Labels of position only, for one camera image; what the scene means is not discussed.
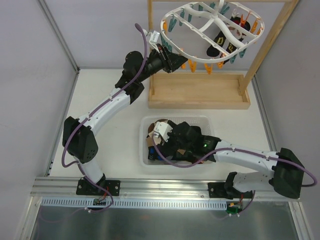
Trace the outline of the white plastic sock hanger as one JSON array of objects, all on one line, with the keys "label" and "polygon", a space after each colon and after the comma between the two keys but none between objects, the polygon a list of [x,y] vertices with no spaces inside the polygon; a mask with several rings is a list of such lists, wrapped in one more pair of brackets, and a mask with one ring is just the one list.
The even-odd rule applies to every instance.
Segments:
[{"label": "white plastic sock hanger", "polygon": [[[246,18],[249,11],[251,11],[251,14],[247,21],[251,26],[250,31],[230,20],[231,17],[241,17],[242,14]],[[177,22],[172,32],[168,32],[172,15],[177,18]],[[239,30],[240,33],[246,34],[244,40],[241,42],[233,36],[227,25]],[[181,39],[177,36],[182,33],[182,30],[178,30],[177,27],[186,30],[191,35],[192,40],[204,41],[207,48],[213,46],[220,51],[220,55],[217,57],[209,57],[207,53],[205,56],[196,55],[189,47],[183,46]],[[227,38],[223,47],[214,42],[220,31]],[[264,31],[265,22],[256,11],[240,2],[227,0],[210,3],[203,1],[188,2],[167,12],[160,21],[161,37],[172,46],[174,52],[197,63],[219,64],[221,66],[226,62],[233,62],[236,56],[242,56],[248,47],[261,38]],[[226,51],[229,43],[235,46],[235,51],[232,53]]]}]

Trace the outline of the beige brown patterned sock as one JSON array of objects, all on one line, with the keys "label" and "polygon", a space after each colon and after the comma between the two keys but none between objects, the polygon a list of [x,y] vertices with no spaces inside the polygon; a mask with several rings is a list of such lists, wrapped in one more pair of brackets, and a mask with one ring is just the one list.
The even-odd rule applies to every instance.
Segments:
[{"label": "beige brown patterned sock", "polygon": [[[153,142],[152,142],[152,135],[154,134],[154,128],[156,126],[156,124],[158,122],[160,123],[165,123],[166,125],[169,126],[169,130],[171,131],[173,128],[169,125],[168,123],[168,119],[158,119],[156,120],[155,122],[153,122],[147,129],[147,136],[146,136],[146,144],[147,144],[147,147],[152,147],[153,146]],[[164,145],[165,144],[165,140],[161,137],[156,137],[155,138],[155,143],[156,145]]]}]

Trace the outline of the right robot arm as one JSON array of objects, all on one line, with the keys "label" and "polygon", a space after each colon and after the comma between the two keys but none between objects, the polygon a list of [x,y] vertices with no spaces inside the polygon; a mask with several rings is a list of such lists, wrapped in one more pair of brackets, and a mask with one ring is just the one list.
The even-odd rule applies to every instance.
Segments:
[{"label": "right robot arm", "polygon": [[187,122],[171,123],[170,130],[161,135],[161,153],[172,158],[179,151],[188,161],[228,163],[251,169],[252,172],[231,172],[224,182],[228,198],[250,191],[274,190],[283,197],[298,199],[303,186],[304,166],[287,148],[259,151],[244,148],[218,137],[202,134],[197,126]]}]

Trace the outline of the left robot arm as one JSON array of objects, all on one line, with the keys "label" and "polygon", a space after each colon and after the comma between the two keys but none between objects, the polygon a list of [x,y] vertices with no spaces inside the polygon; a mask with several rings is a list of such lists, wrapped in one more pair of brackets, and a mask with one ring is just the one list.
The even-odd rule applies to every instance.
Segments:
[{"label": "left robot arm", "polygon": [[63,124],[63,155],[73,156],[87,188],[94,195],[105,190],[106,179],[95,159],[98,153],[96,136],[101,128],[118,112],[131,105],[143,92],[143,81],[159,71],[173,73],[187,62],[181,54],[157,44],[150,54],[131,51],[125,57],[123,71],[111,93],[93,110],[78,117],[69,116]]}]

